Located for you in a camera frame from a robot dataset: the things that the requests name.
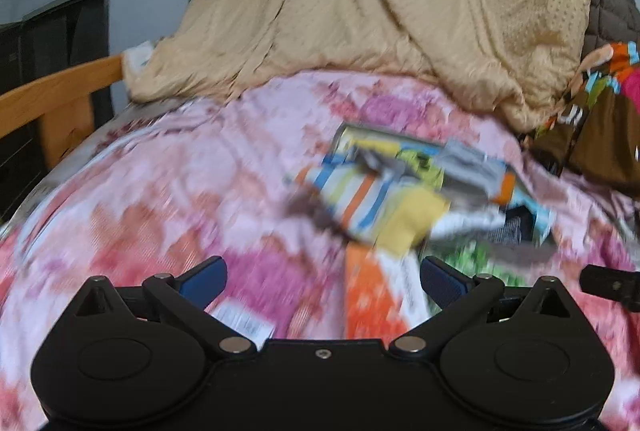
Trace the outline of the orange ribbed band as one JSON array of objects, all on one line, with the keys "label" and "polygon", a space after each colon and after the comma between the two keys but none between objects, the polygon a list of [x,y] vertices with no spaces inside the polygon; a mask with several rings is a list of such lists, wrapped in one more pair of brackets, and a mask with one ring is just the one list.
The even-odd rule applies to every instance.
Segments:
[{"label": "orange ribbed band", "polygon": [[516,175],[513,172],[504,173],[499,191],[491,198],[491,201],[499,206],[508,206],[512,199],[515,186]]}]

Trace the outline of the striped colourful sock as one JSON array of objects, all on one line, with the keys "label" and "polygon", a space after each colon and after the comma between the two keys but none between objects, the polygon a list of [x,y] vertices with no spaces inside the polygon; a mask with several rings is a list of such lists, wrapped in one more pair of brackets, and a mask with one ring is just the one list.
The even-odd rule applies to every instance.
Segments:
[{"label": "striped colourful sock", "polygon": [[448,200],[410,178],[384,178],[358,164],[306,167],[295,183],[318,197],[352,239],[401,257],[431,234]]}]

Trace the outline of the colourful brown patterned cloth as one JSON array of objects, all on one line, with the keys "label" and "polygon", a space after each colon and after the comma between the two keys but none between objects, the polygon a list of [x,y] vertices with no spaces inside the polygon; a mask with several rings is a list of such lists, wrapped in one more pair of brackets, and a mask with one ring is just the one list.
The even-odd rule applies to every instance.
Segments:
[{"label": "colourful brown patterned cloth", "polygon": [[529,153],[558,176],[564,170],[639,198],[639,48],[608,43],[582,61],[562,110],[527,140]]}]

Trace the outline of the brown quilted jacket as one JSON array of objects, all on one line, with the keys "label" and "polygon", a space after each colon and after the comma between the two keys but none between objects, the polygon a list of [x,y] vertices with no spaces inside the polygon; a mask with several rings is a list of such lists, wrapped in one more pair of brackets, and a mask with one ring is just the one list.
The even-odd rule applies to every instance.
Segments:
[{"label": "brown quilted jacket", "polygon": [[639,42],[640,15],[634,0],[591,0],[582,45],[584,58],[610,42]]}]

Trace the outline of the black white striped sock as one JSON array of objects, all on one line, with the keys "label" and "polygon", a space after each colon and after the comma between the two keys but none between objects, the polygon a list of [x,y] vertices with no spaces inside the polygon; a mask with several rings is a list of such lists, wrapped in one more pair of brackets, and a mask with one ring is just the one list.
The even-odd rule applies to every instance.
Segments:
[{"label": "black white striped sock", "polygon": [[506,223],[492,233],[494,243],[530,243],[534,238],[535,216],[526,206],[513,207],[504,213]]}]

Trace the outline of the grey cleaning cloth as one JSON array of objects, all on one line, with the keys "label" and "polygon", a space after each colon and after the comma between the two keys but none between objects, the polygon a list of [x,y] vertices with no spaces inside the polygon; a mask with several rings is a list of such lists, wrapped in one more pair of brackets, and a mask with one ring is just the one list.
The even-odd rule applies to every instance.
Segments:
[{"label": "grey cleaning cloth", "polygon": [[[445,173],[444,185],[436,192],[441,192],[450,199],[462,196],[481,204],[491,202],[491,198],[499,191],[503,174],[506,173],[503,162],[456,141],[447,143],[431,157],[434,164]],[[425,185],[416,180],[402,180]]]}]

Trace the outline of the wooden bed rail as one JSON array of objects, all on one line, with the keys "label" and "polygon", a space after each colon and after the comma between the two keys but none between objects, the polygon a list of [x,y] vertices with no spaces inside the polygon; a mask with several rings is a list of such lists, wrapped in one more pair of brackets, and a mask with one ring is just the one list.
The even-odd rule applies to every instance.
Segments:
[{"label": "wooden bed rail", "polygon": [[122,80],[122,57],[99,58],[1,95],[1,134],[35,121],[49,170],[96,131],[92,95]]}]

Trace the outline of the grey shallow tray box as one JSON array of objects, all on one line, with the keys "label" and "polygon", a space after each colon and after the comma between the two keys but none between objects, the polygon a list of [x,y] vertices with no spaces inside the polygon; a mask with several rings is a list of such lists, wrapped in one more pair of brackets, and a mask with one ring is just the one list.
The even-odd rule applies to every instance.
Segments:
[{"label": "grey shallow tray box", "polygon": [[479,202],[538,211],[538,203],[511,165],[456,140],[438,143],[345,122],[335,133],[326,161],[349,162],[359,148],[390,159],[436,191],[457,188]]}]

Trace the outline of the jar of green paper stars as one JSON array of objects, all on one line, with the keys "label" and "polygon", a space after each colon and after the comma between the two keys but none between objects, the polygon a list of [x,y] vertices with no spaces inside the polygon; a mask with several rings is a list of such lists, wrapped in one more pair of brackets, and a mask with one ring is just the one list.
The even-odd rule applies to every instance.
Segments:
[{"label": "jar of green paper stars", "polygon": [[489,253],[484,243],[434,243],[430,254],[457,269],[460,273],[472,277],[478,274],[491,274],[503,281],[506,286],[523,287],[527,283],[523,277],[499,265]]}]

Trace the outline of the orange white medicine box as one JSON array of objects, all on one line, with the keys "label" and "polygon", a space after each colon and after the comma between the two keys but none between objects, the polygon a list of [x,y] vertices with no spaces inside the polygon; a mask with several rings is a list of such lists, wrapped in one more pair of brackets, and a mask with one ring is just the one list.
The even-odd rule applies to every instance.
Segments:
[{"label": "orange white medicine box", "polygon": [[395,338],[427,321],[432,313],[420,282],[418,256],[401,258],[361,243],[345,253],[345,337]]}]

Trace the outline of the cartoon frog towel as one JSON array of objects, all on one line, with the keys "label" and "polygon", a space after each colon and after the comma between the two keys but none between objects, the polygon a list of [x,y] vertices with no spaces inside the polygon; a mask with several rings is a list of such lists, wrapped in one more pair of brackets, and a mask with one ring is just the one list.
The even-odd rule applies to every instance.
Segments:
[{"label": "cartoon frog towel", "polygon": [[345,150],[351,162],[357,162],[384,179],[420,181],[439,191],[445,173],[431,156],[412,148],[402,148],[397,142],[353,140]]}]

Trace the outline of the beige dotted blanket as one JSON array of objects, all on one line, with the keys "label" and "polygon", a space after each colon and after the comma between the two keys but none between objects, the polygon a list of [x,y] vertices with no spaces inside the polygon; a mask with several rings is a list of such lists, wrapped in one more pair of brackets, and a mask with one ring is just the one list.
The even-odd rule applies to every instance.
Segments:
[{"label": "beige dotted blanket", "polygon": [[346,69],[434,79],[516,132],[541,125],[580,62],[591,0],[191,0],[130,98],[237,99],[277,76]]}]

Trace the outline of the pink floral bedsheet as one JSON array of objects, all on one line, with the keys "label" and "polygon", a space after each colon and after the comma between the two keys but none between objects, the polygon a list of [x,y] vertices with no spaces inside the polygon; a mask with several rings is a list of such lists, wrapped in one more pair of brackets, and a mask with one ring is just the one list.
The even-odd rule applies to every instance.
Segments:
[{"label": "pink floral bedsheet", "polygon": [[82,283],[137,285],[212,255],[229,268],[226,296],[276,324],[279,338],[344,333],[344,237],[293,204],[294,174],[329,153],[344,122],[415,138],[457,140],[510,164],[556,214],[555,255],[502,265],[527,284],[542,274],[575,296],[615,364],[603,411],[613,430],[639,425],[639,318],[582,293],[587,264],[637,269],[598,203],[550,176],[499,122],[471,115],[410,78],[302,73],[273,79],[227,106],[194,101],[101,134],[93,155],[48,177],[1,240],[1,425],[46,420],[29,381],[32,359]]}]

